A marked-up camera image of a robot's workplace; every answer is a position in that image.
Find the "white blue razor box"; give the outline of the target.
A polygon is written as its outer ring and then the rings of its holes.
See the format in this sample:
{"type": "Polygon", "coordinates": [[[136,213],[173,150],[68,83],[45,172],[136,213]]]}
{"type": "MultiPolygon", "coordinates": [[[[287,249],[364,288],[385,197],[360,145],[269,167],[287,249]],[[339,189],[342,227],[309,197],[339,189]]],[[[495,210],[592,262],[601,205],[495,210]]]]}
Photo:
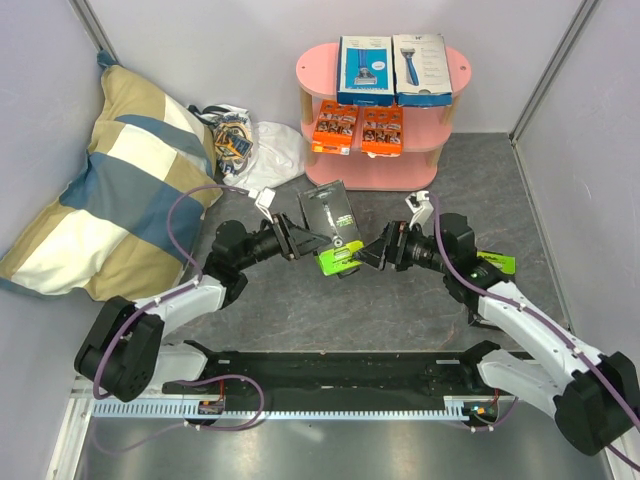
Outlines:
{"type": "Polygon", "coordinates": [[[396,104],[445,107],[453,102],[446,44],[440,34],[392,36],[396,104]]]}

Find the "orange razor box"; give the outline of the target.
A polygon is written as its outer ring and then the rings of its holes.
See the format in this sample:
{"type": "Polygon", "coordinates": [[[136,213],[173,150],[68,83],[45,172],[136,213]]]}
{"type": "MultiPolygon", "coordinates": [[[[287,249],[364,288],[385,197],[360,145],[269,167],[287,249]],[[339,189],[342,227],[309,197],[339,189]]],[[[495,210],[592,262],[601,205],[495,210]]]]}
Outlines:
{"type": "Polygon", "coordinates": [[[358,114],[358,106],[323,100],[313,131],[312,151],[349,155],[358,114]]]}
{"type": "Polygon", "coordinates": [[[370,157],[397,157],[403,152],[403,110],[365,107],[361,150],[370,157]]]}

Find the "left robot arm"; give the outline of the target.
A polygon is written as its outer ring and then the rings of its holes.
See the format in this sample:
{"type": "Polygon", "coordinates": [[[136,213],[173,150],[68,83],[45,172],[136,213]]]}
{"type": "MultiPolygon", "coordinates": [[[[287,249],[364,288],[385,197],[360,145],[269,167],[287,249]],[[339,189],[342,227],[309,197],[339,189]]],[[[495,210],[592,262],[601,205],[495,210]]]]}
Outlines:
{"type": "Polygon", "coordinates": [[[244,270],[274,256],[291,261],[331,239],[293,223],[285,214],[249,232],[229,220],[216,230],[203,273],[154,297],[107,300],[74,359],[75,371],[123,402],[137,398],[155,373],[166,334],[234,303],[248,279],[244,270]]]}

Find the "blue razor box clear front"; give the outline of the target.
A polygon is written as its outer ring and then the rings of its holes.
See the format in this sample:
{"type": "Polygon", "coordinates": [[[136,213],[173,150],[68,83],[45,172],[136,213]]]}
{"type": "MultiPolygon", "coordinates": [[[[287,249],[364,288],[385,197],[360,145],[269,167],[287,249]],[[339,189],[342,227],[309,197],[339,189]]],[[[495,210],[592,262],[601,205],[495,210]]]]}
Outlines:
{"type": "Polygon", "coordinates": [[[395,101],[392,39],[342,36],[336,73],[336,100],[342,105],[390,107],[395,101]]]}

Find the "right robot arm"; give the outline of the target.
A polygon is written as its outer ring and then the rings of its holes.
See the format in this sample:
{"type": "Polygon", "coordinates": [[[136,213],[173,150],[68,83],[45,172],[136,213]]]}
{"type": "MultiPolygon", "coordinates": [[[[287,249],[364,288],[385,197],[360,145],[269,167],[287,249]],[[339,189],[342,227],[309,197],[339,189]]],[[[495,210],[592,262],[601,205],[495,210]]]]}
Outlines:
{"type": "Polygon", "coordinates": [[[501,270],[477,253],[465,216],[439,215],[432,235],[392,221],[378,239],[357,251],[378,270],[412,266],[439,272],[448,293],[474,315],[509,335],[528,363],[484,341],[465,353],[458,381],[467,392],[508,392],[551,417],[578,451],[593,456],[639,426],[639,382],[624,354],[602,353],[535,307],[501,270]]]}

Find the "green black razor pack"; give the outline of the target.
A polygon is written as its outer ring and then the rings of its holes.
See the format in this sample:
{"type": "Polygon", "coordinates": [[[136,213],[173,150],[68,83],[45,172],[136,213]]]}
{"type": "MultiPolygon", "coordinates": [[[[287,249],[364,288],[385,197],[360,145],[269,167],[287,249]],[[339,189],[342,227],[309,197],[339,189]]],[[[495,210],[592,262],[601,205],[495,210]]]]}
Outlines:
{"type": "Polygon", "coordinates": [[[355,253],[364,243],[344,183],[337,180],[303,191],[298,201],[306,228],[330,239],[313,252],[321,272],[338,278],[357,272],[361,262],[355,253]]]}

